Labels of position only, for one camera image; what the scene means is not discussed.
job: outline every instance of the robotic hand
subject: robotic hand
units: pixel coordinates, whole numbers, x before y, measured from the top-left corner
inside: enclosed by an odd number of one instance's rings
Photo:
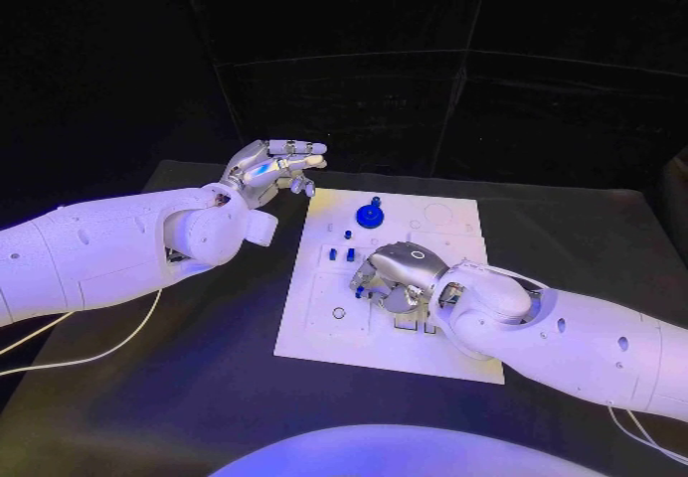
[[[502,268],[449,267],[411,242],[371,254],[351,289],[393,313],[424,307],[471,358],[499,359],[577,398],[688,421],[685,329]]]
[[[277,219],[257,211],[279,189],[312,196],[303,169],[325,144],[253,142],[218,183],[61,207],[0,232],[0,326],[116,305],[221,265],[243,240],[270,245]]]

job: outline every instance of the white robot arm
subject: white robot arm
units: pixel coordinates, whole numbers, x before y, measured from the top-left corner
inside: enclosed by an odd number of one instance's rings
[[[218,183],[59,208],[0,232],[0,326],[117,305],[225,263],[243,240],[270,245],[277,219],[257,211],[302,170],[325,167],[325,144],[256,141]]]
[[[430,323],[473,359],[499,359],[577,398],[688,421],[685,329],[501,268],[449,267],[410,242],[375,251],[351,288],[394,313],[427,306]]]

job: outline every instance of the white board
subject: white board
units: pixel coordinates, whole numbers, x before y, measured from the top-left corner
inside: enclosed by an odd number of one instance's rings
[[[355,211],[381,198],[384,222],[362,228]],[[352,232],[351,239],[345,231]],[[414,241],[449,265],[486,263],[476,201],[319,189],[312,198],[276,356],[504,384],[502,363],[476,361],[429,327],[424,310],[393,315],[348,288],[367,256],[387,243]],[[332,248],[338,257],[331,260]],[[354,262],[347,261],[354,248]]]

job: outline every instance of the dark table surface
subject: dark table surface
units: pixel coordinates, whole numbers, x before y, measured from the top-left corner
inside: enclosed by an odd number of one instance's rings
[[[222,169],[165,161],[146,190],[201,186]],[[492,264],[688,327],[688,271],[638,192],[310,176],[322,187],[476,199]],[[280,219],[273,246],[246,243],[227,265],[165,289],[113,355],[25,376],[0,414],[0,474],[202,475],[303,432],[400,423],[497,437],[609,475],[685,475],[621,433],[605,407],[508,367],[495,386],[273,356],[308,204],[279,196],[264,208]],[[152,299],[75,314],[36,362],[113,346]],[[688,452],[683,423],[641,420],[661,444]]]

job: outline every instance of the blue component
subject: blue component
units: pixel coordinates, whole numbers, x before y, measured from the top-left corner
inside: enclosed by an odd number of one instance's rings
[[[355,213],[355,221],[367,229],[375,229],[384,221],[384,212],[380,208],[380,197],[374,197],[370,206],[362,206]]]

